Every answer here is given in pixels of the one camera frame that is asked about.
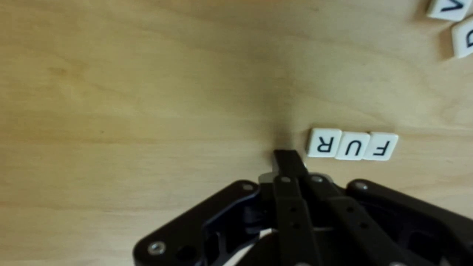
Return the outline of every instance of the wood grain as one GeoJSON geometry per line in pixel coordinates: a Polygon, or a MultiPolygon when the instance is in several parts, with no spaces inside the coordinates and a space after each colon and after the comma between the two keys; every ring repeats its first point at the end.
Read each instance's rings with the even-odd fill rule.
{"type": "Polygon", "coordinates": [[[401,135],[306,160],[473,217],[472,59],[428,0],[0,2],[0,265],[132,265],[134,244],[311,127],[401,135]]]}

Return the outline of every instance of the black letter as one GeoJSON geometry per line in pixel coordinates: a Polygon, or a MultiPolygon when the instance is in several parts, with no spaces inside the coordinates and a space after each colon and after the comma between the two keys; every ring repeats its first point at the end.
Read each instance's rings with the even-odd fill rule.
{"type": "Polygon", "coordinates": [[[360,155],[360,151],[361,151],[361,140],[354,140],[354,142],[351,142],[351,143],[349,143],[349,146],[346,148],[346,152],[345,152],[345,155],[346,155],[346,157],[351,154],[351,149],[352,149],[352,145],[354,145],[354,143],[358,143],[358,149],[357,149],[357,152],[355,152],[355,157],[358,157],[358,155],[360,155]]]}
{"type": "Polygon", "coordinates": [[[462,2],[459,2],[459,0],[451,0],[451,2],[454,2],[457,6],[450,6],[450,7],[444,7],[441,12],[450,12],[450,10],[456,10],[456,9],[463,9],[463,3],[462,2]]]}
{"type": "Polygon", "coordinates": [[[321,145],[317,148],[318,152],[330,152],[332,151],[332,145],[335,145],[335,137],[330,137],[330,142],[326,143],[324,137],[320,137],[321,145]]]}
{"type": "Polygon", "coordinates": [[[385,157],[386,154],[386,149],[389,148],[391,142],[386,142],[385,146],[377,146],[376,149],[382,149],[383,152],[382,154],[373,154],[374,157],[385,157]]]}
{"type": "Polygon", "coordinates": [[[468,47],[473,46],[473,30],[468,34],[468,47]]]}

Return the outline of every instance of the screw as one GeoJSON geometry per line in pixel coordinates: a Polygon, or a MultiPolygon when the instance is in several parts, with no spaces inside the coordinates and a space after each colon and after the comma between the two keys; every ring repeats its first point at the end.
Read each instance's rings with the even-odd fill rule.
{"type": "Polygon", "coordinates": [[[315,182],[315,183],[324,183],[324,179],[320,177],[320,176],[312,176],[312,182],[315,182]]]}
{"type": "Polygon", "coordinates": [[[367,189],[369,189],[369,185],[364,183],[364,182],[357,182],[357,183],[355,183],[355,188],[361,189],[361,191],[367,191],[367,189]]]}
{"type": "Polygon", "coordinates": [[[290,179],[290,177],[283,176],[283,177],[281,177],[281,182],[283,182],[283,183],[292,183],[292,179],[290,179]]]}
{"type": "Polygon", "coordinates": [[[151,256],[162,256],[166,253],[166,244],[159,241],[148,245],[148,253],[151,256]]]}
{"type": "Polygon", "coordinates": [[[241,188],[243,188],[244,191],[253,191],[253,185],[250,185],[250,183],[244,183],[241,188]]]}
{"type": "Polygon", "coordinates": [[[408,266],[408,265],[401,263],[401,262],[392,262],[389,266],[408,266]]]}

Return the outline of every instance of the wooden table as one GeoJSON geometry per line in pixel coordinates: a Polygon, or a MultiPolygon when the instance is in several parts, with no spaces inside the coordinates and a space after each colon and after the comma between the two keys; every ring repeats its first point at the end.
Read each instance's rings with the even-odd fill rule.
{"type": "Polygon", "coordinates": [[[128,266],[134,244],[311,127],[401,135],[306,160],[473,217],[472,58],[428,0],[0,2],[0,265],[128,266]]]}

